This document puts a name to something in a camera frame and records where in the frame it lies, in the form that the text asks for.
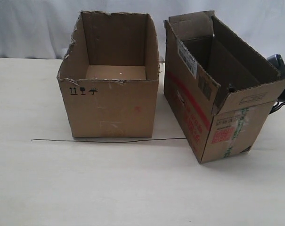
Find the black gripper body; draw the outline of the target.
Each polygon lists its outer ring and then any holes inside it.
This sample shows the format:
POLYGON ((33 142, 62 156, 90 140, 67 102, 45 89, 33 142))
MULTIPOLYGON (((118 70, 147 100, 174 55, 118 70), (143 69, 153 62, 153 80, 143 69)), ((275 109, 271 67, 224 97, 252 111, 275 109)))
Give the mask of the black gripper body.
MULTIPOLYGON (((285 63, 283 62, 282 56, 280 54, 274 54, 269 56, 267 61, 280 72, 280 78, 285 79, 285 63)), ((272 107, 270 114, 278 111, 282 106, 285 106, 285 89, 277 98, 277 103, 272 107)))

